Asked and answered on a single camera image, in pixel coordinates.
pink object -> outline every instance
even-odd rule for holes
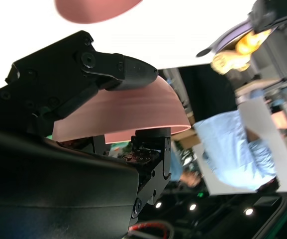
[[[161,77],[145,88],[102,90],[67,118],[54,124],[53,140],[63,142],[105,135],[106,143],[130,141],[137,129],[171,127],[171,134],[191,127],[171,86]]]
[[[119,16],[142,0],[55,0],[59,14],[75,23],[96,23]]]

hand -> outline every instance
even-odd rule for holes
[[[187,184],[190,188],[196,187],[201,182],[200,175],[192,172],[183,172],[180,181]]]

screw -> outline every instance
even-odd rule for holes
[[[51,98],[48,99],[48,104],[49,104],[49,106],[51,106],[51,107],[56,107],[56,106],[59,105],[59,103],[60,103],[60,101],[59,101],[59,99],[56,98],[56,97],[51,97]]]
[[[34,105],[33,101],[26,101],[25,106],[29,109],[32,109],[32,108],[34,108],[35,105]]]
[[[123,63],[122,62],[118,63],[118,70],[123,71]]]
[[[142,210],[142,201],[141,201],[141,199],[137,198],[137,200],[135,201],[135,204],[134,204],[133,212],[135,214],[138,214],[141,212],[141,210]]]
[[[90,41],[90,39],[87,37],[86,39],[85,39],[85,45],[86,46],[90,46],[91,45],[91,41]]]
[[[84,52],[82,54],[81,60],[83,65],[86,66],[87,68],[92,68],[96,65],[95,57],[88,52]]]
[[[1,93],[0,97],[1,97],[3,100],[8,101],[8,100],[10,99],[10,93],[4,91],[4,92]]]

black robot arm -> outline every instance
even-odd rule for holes
[[[77,32],[13,63],[0,89],[0,127],[52,133],[61,120],[98,90],[127,90],[152,83],[153,66],[121,54],[96,52],[93,39]]]
[[[147,149],[144,164],[102,155],[103,135],[84,150],[45,138],[99,90],[157,78],[151,65],[92,42],[80,31],[16,61],[0,89],[0,239],[122,238],[171,178],[169,128],[133,136],[132,156]]]

light blue shirt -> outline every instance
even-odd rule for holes
[[[252,191],[276,177],[272,153],[262,140],[249,143],[239,111],[194,124],[204,159],[223,183]]]

